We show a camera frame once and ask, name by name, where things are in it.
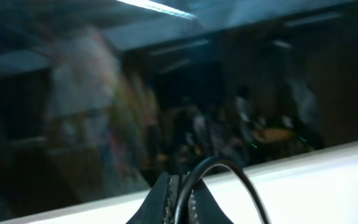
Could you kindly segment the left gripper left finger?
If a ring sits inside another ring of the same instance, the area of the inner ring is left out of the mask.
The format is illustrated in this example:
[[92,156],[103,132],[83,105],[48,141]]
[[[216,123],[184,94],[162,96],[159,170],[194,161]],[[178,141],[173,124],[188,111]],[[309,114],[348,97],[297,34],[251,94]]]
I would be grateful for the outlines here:
[[163,172],[126,224],[170,224],[179,189],[179,175]]

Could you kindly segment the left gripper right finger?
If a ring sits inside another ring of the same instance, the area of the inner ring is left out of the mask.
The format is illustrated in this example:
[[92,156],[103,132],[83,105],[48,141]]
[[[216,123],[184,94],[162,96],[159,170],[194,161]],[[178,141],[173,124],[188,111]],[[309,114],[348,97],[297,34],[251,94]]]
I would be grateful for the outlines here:
[[188,200],[188,224],[233,224],[200,180]]

